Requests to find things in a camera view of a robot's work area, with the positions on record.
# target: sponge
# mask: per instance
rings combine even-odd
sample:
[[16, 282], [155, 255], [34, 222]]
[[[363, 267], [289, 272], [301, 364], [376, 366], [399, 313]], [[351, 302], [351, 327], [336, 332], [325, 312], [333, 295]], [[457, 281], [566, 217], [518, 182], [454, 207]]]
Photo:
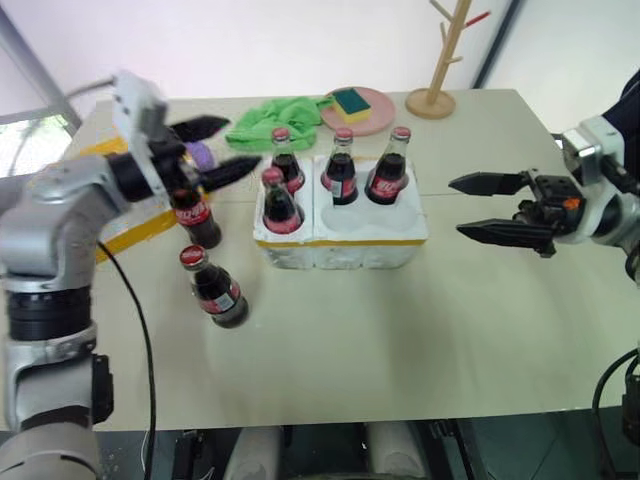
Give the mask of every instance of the sponge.
[[356, 92], [346, 88], [333, 93], [333, 108], [345, 123], [358, 123], [371, 116], [371, 105]]

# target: wooden coat rack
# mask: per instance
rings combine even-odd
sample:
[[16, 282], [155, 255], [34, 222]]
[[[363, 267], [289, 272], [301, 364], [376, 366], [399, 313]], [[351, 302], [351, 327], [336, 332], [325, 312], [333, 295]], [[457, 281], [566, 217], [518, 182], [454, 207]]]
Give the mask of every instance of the wooden coat rack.
[[465, 22], [471, 0], [458, 0], [456, 9], [451, 15], [437, 0], [429, 0], [431, 5], [449, 21], [449, 30], [445, 31], [444, 22], [440, 22], [440, 35], [442, 36], [442, 51], [433, 72], [433, 79], [429, 88], [420, 88], [409, 94], [406, 101], [407, 110], [422, 118], [444, 118], [450, 115], [456, 108], [456, 101], [447, 92], [443, 92], [442, 84], [447, 75], [449, 65], [460, 62], [462, 57], [454, 57], [458, 40], [462, 30], [485, 19], [491, 12], [484, 12]]

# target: beige tabletop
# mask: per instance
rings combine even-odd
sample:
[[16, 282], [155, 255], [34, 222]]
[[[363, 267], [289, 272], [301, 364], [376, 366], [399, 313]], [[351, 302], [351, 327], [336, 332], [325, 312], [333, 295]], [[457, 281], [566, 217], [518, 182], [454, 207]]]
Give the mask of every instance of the beige tabletop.
[[[212, 259], [231, 272], [249, 301], [251, 316], [242, 327], [223, 330], [199, 309], [177, 260], [187, 240], [179, 227], [118, 255], [149, 323], [158, 428], [474, 417], [589, 406], [602, 371], [640, 337], [640, 293], [624, 273], [624, 254], [585, 244], [558, 246], [553, 259], [543, 260], [457, 233], [458, 223], [508, 218], [517, 199], [448, 195], [451, 177], [510, 165], [552, 169], [558, 158], [514, 92], [456, 97], [460, 110], [448, 123], [412, 118], [399, 108], [402, 123], [414, 132], [412, 155], [431, 232], [405, 267], [271, 267], [252, 239], [250, 189], [214, 200], [224, 238]], [[176, 105], [177, 117], [198, 113], [198, 105], [202, 112], [237, 117], [239, 108], [230, 105], [247, 108], [251, 101]], [[480, 119], [475, 108], [481, 105], [491, 114], [475, 133], [468, 132], [472, 125], [463, 122], [463, 112]], [[95, 133], [108, 122], [103, 110], [82, 127], [74, 148], [104, 139]], [[505, 123], [497, 125], [496, 119]], [[482, 142], [490, 154], [471, 142], [477, 135], [491, 136]], [[385, 137], [358, 139], [357, 145], [374, 154]], [[321, 129], [322, 148], [329, 138]], [[100, 428], [145, 429], [147, 374], [139, 321], [108, 263], [97, 269], [93, 298], [98, 351], [111, 358], [116, 401]], [[621, 392], [616, 376], [603, 405], [619, 404]]]

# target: purple object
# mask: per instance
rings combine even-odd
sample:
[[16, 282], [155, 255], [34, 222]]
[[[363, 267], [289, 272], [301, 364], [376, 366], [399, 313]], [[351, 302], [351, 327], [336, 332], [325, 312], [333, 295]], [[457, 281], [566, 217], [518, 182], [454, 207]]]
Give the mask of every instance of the purple object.
[[193, 142], [193, 143], [185, 143], [187, 147], [187, 151], [193, 158], [198, 170], [201, 172], [206, 172], [208, 170], [213, 170], [216, 166], [216, 161], [213, 158], [213, 154], [209, 147], [207, 147], [202, 142]]

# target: styrofoam box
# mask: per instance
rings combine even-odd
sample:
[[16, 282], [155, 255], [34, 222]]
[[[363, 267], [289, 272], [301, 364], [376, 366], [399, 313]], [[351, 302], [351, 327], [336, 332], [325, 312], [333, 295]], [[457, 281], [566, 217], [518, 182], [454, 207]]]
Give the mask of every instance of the styrofoam box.
[[407, 263], [427, 240], [428, 229], [413, 169], [409, 183], [392, 205], [379, 205], [364, 192], [375, 160], [357, 161], [358, 198], [349, 205], [333, 205], [321, 183], [326, 156], [314, 160], [313, 262], [318, 268], [397, 268]]
[[333, 205], [320, 181], [327, 157], [299, 159], [305, 174], [295, 194], [305, 220], [293, 233], [270, 232], [262, 221], [264, 188], [258, 192], [253, 237], [265, 257], [278, 268], [323, 269], [397, 268], [407, 263], [428, 237], [416, 178], [407, 166], [409, 183], [393, 205], [379, 205], [364, 193], [375, 160], [356, 162], [358, 198]]
[[[304, 185], [295, 193], [294, 198], [304, 213], [304, 221], [295, 232], [281, 235], [273, 233], [264, 225], [264, 186], [261, 184], [256, 201], [256, 213], [253, 222], [253, 238], [261, 247], [267, 260], [278, 268], [307, 269], [313, 267], [313, 254], [310, 243], [313, 240], [313, 160], [298, 158], [300, 169], [304, 173]], [[271, 165], [267, 159], [265, 166]]]

